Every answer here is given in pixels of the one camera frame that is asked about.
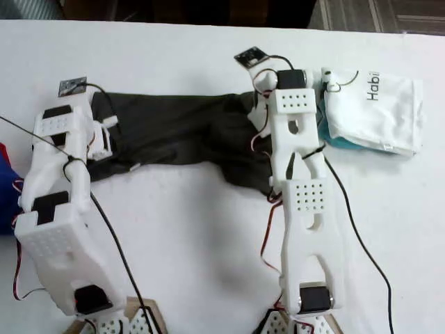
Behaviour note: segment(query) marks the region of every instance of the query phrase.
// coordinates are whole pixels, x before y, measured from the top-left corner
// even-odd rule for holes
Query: red wire
[[[301,321],[297,321],[297,324],[302,325],[302,326],[308,326],[311,328],[311,334],[314,334],[315,328],[313,325],[308,324],[307,322],[301,322]]]
[[[256,139],[257,139],[258,137],[261,136],[261,133],[262,133],[262,132],[264,131],[264,129],[267,127],[267,122],[268,122],[268,120],[269,120],[269,107],[268,107],[268,105],[266,105],[266,121],[264,122],[263,127],[258,131],[257,134],[255,134],[255,135],[252,137],[252,140],[250,141],[250,149],[251,149],[252,152],[256,152],[255,149],[254,149],[254,147],[253,147],[253,145],[254,145]]]
[[[273,212],[275,211],[275,209],[276,209],[277,207],[279,207],[279,206],[281,206],[281,205],[283,205],[283,201],[282,201],[282,200],[279,201],[278,203],[275,203],[274,205],[272,205],[272,207],[271,207],[271,209],[270,209],[270,212],[269,212],[269,219],[268,219],[268,222],[267,222],[266,233],[265,233],[265,235],[264,235],[263,244],[261,245],[261,251],[260,251],[260,253],[259,253],[260,256],[261,256],[261,259],[262,259],[263,262],[266,264],[266,266],[268,266],[269,268],[274,269],[274,270],[275,270],[276,272],[278,272],[280,275],[281,275],[281,272],[280,272],[277,268],[275,268],[272,264],[270,264],[269,262],[267,262],[267,261],[264,259],[264,257],[263,257],[263,253],[264,253],[264,250],[266,249],[266,244],[267,244],[267,241],[268,241],[268,239],[269,239],[270,227],[271,227],[271,225],[272,225]]]
[[[13,283],[13,295],[14,299],[16,301],[23,301],[27,296],[32,294],[34,291],[40,291],[40,290],[46,290],[43,287],[38,287],[37,289],[32,289],[31,291],[25,293],[23,297],[20,297],[18,294],[18,282],[19,282],[19,272],[20,272],[20,266],[22,265],[22,245],[20,242],[16,239],[17,243],[17,266],[15,267],[15,274],[14,274],[14,283]]]

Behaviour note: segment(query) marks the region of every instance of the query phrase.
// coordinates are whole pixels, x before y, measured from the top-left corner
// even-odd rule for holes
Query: dark floor
[[[445,35],[445,0],[318,0],[309,28]]]

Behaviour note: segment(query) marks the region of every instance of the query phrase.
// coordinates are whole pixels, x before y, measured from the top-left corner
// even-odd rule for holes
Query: white tabletop
[[[445,38],[303,30],[105,22],[0,22],[0,112],[28,129],[55,105],[62,79],[88,76],[106,90],[219,95],[251,90],[233,55],[253,45],[296,67],[379,70],[423,79],[427,121],[412,159],[328,148],[357,227],[394,293],[396,333],[438,333],[445,289]],[[91,97],[93,90],[88,90]],[[0,123],[0,141],[25,176],[31,139]],[[96,182],[144,297],[156,299],[170,333],[251,333],[279,294],[259,259],[270,205],[257,191],[224,182],[209,163],[144,166]],[[344,333],[388,333],[387,290],[350,228],[339,188],[337,216],[348,256],[348,299],[335,312]],[[98,238],[114,252],[97,213]],[[266,257],[280,265],[278,210]],[[0,239],[2,333],[60,333],[72,321],[37,292],[12,296],[15,242]],[[22,291],[38,284],[24,260]],[[128,280],[128,295],[134,295]]]

